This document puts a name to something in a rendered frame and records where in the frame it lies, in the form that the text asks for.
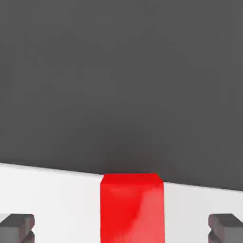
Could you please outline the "small red cube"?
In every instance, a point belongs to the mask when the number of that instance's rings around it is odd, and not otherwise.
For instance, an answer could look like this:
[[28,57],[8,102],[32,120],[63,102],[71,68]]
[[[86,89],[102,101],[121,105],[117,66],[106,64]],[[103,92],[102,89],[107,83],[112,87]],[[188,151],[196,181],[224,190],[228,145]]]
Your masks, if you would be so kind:
[[164,183],[156,173],[105,174],[101,243],[165,243]]

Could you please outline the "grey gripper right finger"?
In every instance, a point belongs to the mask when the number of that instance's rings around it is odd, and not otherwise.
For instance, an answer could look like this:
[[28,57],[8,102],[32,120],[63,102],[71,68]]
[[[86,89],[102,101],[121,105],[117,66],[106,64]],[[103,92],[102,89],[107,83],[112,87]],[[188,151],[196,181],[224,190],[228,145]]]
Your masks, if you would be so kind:
[[243,243],[243,222],[233,214],[210,214],[208,243]]

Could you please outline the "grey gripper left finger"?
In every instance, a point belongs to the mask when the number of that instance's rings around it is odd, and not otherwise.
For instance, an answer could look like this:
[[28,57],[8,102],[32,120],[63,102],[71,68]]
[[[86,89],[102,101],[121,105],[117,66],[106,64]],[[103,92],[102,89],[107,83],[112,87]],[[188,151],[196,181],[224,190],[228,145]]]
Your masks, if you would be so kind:
[[0,243],[35,243],[33,214],[0,214]]

